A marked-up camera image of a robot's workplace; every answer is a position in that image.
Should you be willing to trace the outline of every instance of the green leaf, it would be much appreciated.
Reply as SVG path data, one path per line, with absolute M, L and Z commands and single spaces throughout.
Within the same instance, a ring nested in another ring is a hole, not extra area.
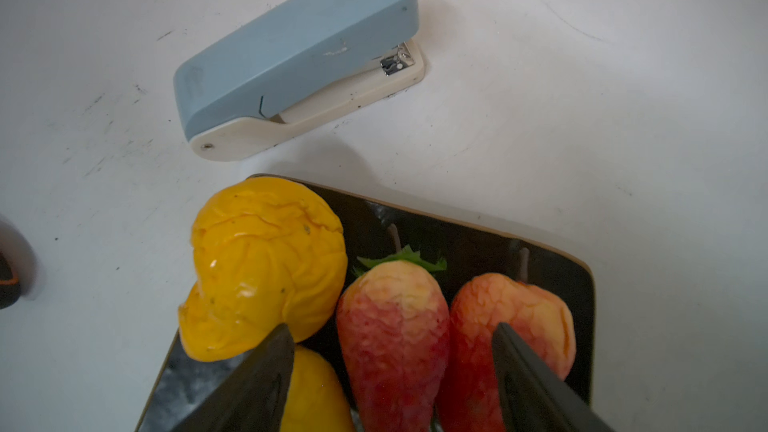
M 387 255 L 384 258 L 358 257 L 357 260 L 359 260 L 361 264 L 365 265 L 368 268 L 374 268 L 377 265 L 384 264 L 386 262 L 396 262 L 398 260 L 408 261 L 410 263 L 418 265 L 419 267 L 424 267 L 424 269 L 427 270 L 427 272 L 429 273 L 442 272 L 448 268 L 448 261 L 446 260 L 446 258 L 440 257 L 440 259 L 437 260 L 436 264 L 432 264 L 422 258 L 422 253 L 420 251 L 414 252 L 411 249 L 410 245 L 406 245 L 405 247 L 403 247 L 402 250 L 397 254 Z M 352 270 L 354 271 L 355 275 L 357 275 L 358 272 L 360 271 L 355 267 L 353 267 Z

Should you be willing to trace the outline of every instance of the tray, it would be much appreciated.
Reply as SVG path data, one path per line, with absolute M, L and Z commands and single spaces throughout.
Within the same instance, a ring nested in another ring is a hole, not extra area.
M 355 281 L 352 266 L 357 264 L 357 257 L 384 257 L 394 252 L 392 237 L 387 231 L 391 224 L 397 226 L 402 244 L 420 250 L 426 260 L 447 259 L 448 270 L 436 278 L 448 304 L 475 275 L 498 272 L 515 278 L 518 251 L 527 248 L 530 252 L 528 283 L 558 295 L 571 309 L 576 359 L 565 383 L 589 404 L 594 352 L 594 281 L 586 264 L 547 245 L 504 232 L 430 216 L 293 178 L 289 180 L 311 188 L 341 219 L 349 256 L 345 288 Z M 354 407 L 335 319 L 331 318 L 302 345 L 331 363 Z M 137 432 L 167 432 L 173 428 L 202 403 L 243 358 L 244 354 L 229 360 L 197 362 L 187 357 L 177 334 L 141 414 Z

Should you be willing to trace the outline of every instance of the table surface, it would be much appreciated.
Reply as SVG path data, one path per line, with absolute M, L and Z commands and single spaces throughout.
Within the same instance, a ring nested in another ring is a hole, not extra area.
M 197 210 L 271 172 L 586 261 L 617 430 L 764 430 L 768 0 L 419 0 L 423 82 L 198 158 L 173 72 L 283 1 L 0 0 L 0 245 L 27 279 L 0 312 L 0 428 L 131 430 Z

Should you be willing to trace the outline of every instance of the stapler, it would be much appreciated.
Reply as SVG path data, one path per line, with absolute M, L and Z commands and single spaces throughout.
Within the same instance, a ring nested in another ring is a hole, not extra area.
M 197 155 L 239 160 L 418 83 L 417 0 L 288 0 L 182 64 Z

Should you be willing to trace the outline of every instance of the yellow fruit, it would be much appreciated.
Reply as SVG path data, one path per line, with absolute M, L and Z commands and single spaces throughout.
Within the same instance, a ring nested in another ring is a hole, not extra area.
M 195 360 L 232 358 L 283 322 L 303 341 L 328 321 L 344 285 L 341 221 L 284 178 L 248 178 L 211 197 L 192 246 L 197 282 L 179 307 L 179 332 Z
M 339 379 L 320 354 L 296 346 L 280 432 L 354 432 Z

